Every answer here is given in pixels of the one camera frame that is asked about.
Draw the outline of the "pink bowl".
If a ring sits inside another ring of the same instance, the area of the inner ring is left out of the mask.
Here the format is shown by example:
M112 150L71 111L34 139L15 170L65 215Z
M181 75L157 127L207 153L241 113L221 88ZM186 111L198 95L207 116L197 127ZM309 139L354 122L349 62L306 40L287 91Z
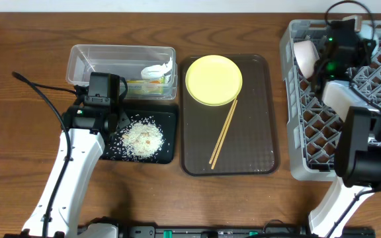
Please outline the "pink bowl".
M310 40L294 43L294 55L302 75L309 78L314 74L314 65L319 59L318 51Z

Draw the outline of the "rice leftovers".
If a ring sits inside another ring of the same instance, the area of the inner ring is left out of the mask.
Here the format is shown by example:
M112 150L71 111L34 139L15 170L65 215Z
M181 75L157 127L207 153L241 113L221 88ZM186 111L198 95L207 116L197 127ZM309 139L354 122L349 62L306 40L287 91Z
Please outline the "rice leftovers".
M163 130L154 117L137 114L132 117L130 125L114 135L109 149L121 159L150 159L158 155L164 142Z

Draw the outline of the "pandan cake wrapper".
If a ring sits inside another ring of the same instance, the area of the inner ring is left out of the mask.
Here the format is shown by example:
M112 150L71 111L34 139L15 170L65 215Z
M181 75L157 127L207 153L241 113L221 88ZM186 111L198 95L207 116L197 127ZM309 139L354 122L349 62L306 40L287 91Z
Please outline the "pandan cake wrapper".
M133 95L161 95L165 84L165 78L129 80L128 92Z

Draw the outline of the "blue bowl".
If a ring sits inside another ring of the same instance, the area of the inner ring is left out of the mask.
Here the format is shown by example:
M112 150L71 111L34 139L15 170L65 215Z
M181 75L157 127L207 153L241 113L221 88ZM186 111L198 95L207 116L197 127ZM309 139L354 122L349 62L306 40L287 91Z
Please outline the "blue bowl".
M376 33L373 33L373 28L369 24L362 24L361 30L358 33L358 36L362 40L371 40L371 39L374 40L374 42L376 43L376 46L374 47L372 51L372 56L374 56L379 49L379 38Z

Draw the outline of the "white tissue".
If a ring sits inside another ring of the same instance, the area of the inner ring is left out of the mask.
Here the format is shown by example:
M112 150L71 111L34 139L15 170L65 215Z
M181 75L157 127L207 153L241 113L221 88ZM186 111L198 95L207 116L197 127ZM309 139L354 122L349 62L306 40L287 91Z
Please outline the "white tissue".
M143 80L153 80L163 77L166 73L169 73L173 68L173 59L170 58L167 63L162 65L152 65L145 67L141 70L141 77Z

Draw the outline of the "yellow plate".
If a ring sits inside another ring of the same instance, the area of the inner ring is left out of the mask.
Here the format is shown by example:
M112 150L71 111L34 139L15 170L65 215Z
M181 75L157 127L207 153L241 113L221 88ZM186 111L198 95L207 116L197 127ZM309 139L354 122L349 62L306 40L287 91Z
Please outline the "yellow plate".
M243 86L243 75L237 64L225 56L202 56L187 69L185 86L197 102L222 106L238 96Z

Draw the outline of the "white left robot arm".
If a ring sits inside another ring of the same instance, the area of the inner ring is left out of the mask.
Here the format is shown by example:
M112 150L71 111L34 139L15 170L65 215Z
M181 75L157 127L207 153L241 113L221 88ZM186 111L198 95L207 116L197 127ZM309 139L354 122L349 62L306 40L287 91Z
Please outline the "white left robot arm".
M79 215L89 181L110 137L128 119L120 104L74 104L62 114L58 154L44 191L23 225L23 237L116 237L118 226L98 220L85 231Z

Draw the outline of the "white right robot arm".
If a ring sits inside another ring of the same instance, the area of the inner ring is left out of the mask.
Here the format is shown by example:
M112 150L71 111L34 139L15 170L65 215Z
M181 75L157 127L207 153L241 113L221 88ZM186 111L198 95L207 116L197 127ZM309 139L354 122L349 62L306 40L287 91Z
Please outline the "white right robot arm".
M362 97L347 73L366 66L374 39L330 36L308 75L312 91L342 119L332 182L320 204L310 212L310 231L320 237L340 237L357 208L381 192L381 108Z

